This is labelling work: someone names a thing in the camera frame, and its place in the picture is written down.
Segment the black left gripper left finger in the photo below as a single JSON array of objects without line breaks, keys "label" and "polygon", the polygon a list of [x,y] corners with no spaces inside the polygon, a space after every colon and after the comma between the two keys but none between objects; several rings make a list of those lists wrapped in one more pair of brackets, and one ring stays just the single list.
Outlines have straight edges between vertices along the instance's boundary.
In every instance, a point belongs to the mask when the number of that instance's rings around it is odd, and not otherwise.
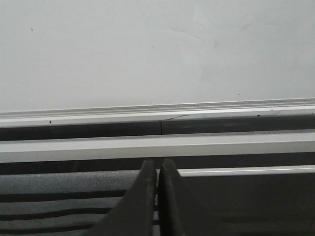
[{"label": "black left gripper left finger", "polygon": [[151,236],[157,172],[153,161],[143,162],[139,175],[104,219],[91,229],[93,236]]}]

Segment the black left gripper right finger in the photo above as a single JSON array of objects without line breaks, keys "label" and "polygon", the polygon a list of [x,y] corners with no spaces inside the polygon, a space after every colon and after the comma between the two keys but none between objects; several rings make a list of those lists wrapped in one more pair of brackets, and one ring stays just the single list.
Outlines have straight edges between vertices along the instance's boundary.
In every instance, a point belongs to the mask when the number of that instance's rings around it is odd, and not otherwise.
[{"label": "black left gripper right finger", "polygon": [[179,174],[174,162],[164,159],[158,180],[158,214],[162,236],[203,236],[204,206]]}]

